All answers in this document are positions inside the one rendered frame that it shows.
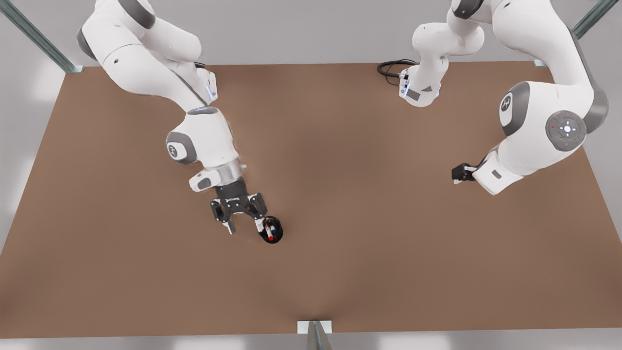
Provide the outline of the black round pen holder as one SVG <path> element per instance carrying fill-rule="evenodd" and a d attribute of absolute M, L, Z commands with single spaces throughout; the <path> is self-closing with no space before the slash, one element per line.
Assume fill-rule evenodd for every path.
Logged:
<path fill-rule="evenodd" d="M 268 241 L 267 240 L 267 233 L 266 233 L 266 231 L 259 232 L 260 237 L 262 237 L 262 239 L 265 242 L 269 243 L 269 244 L 276 244 L 276 243 L 278 243 L 278 241 L 280 241 L 280 239 L 282 239 L 282 237 L 283 237 L 283 228 L 281 226 L 280 220 L 278 220 L 278 218 L 273 217 L 273 216 L 266 216 L 265 224 L 266 224 L 266 226 L 270 226 L 270 225 L 275 226 L 277 232 L 274 235 L 274 240 L 273 241 Z"/>

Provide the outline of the silver frame post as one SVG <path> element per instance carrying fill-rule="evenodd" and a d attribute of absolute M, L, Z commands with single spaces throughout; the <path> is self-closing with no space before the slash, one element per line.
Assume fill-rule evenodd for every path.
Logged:
<path fill-rule="evenodd" d="M 297 333 L 306 334 L 305 350 L 333 350 L 327 337 L 332 333 L 331 320 L 298 321 Z"/>
<path fill-rule="evenodd" d="M 622 64 L 622 0 L 551 0 L 578 39 L 590 68 Z"/>
<path fill-rule="evenodd" d="M 48 38 L 42 34 L 36 26 L 29 21 L 24 14 L 10 2 L 10 0 L 0 0 L 0 13 L 2 13 L 14 26 L 25 34 L 41 51 L 56 63 L 64 73 L 81 73 L 83 66 L 76 66 L 72 63 Z"/>

